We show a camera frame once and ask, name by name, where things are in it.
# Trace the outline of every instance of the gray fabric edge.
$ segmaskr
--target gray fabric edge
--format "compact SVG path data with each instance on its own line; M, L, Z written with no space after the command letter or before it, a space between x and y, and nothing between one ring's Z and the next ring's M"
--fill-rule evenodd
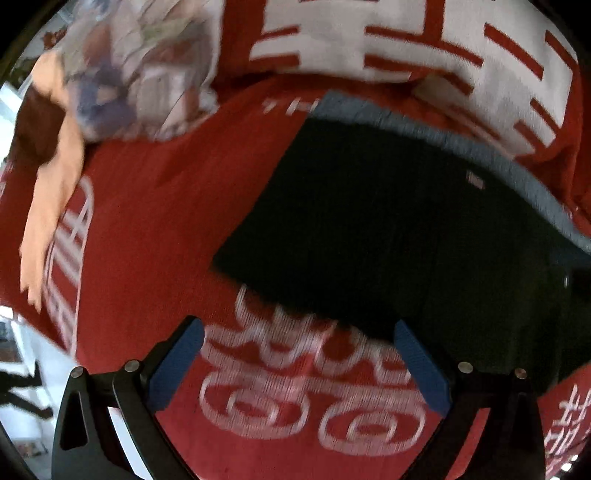
M501 155L497 150L454 132L438 130L409 117L381 108L373 102L340 92L329 91L309 118L337 121L349 125L368 125L405 137L423 140L488 170L497 179L526 200L565 238L591 253L591 238L580 233L562 204L527 169Z

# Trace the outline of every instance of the person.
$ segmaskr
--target person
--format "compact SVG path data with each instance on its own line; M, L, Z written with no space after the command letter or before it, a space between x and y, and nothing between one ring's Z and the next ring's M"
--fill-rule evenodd
M42 386L43 382L37 362L35 362L35 374L27 377L0 370L0 406L13 405L20 410L36 415L42 420L48 420L53 417L51 407L39 408L20 395L11 392L13 388L34 388Z

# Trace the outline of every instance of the metal rivet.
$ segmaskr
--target metal rivet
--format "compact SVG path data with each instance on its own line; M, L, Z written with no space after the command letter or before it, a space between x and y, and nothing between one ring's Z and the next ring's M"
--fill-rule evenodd
M137 360L130 360L125 364L125 371L132 374L133 372L137 372L139 369L140 363Z
M76 367L74 370L71 371L70 376L72 378L80 378L84 374L84 368Z
M525 380L527 378L527 371L525 371L523 368L516 368L515 376L520 380Z
M463 374L471 374L474 371L474 367L471 363L468 362L460 362L457 365L457 369L462 372Z

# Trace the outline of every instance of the red fabric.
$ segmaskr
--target red fabric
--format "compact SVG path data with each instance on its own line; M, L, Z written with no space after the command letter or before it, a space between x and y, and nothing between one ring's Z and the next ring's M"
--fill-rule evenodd
M200 129L172 142L103 144L85 171L92 194L79 188L69 206L78 215L92 199L82 285L79 291L66 288L57 264L50 280L68 305L76 305L80 294L78 324L71 331L77 332L77 356L90 371L142 358L187 314L203 319L206 346L159 418L191 468L208 480L265 480L279 473L286 479L399 478L440 420L391 349L366 345L367 356L340 372L331 370L326 362L342 367L359 339L332 332L320 321L298 330L253 292L241 301L239 285L209 270L214 253L264 189L307 108L330 88L466 133L388 86L275 76L234 95ZM311 332L324 332L318 351L274 364L273 352L297 353L298 341L306 343ZM65 343L75 342L66 338ZM590 425L585 416L590 374L584 370L540 400L544 433L560 434L553 421L562 418L561 402L578 385L582 399L560 427L563 438L555 447L556 439L548 441L548 448L565 456ZM260 419L267 414L272 424ZM391 438L384 426L355 423L382 421L371 415L397 422ZM449 480L464 471L485 417L472 429ZM305 422L299 425L301 418ZM376 435L373 447L359 434Z

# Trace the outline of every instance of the black pants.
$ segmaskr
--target black pants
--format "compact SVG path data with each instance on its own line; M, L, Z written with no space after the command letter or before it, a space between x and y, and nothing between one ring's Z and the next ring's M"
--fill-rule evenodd
M29 388L39 386L38 379L32 375L22 377L17 374L9 374L8 372L0 371L0 392L6 392L13 388Z
M50 419L53 416L50 408L39 408L35 404L12 392L0 393L0 406L4 405L13 405L19 410L24 410L28 413L36 415L43 420Z

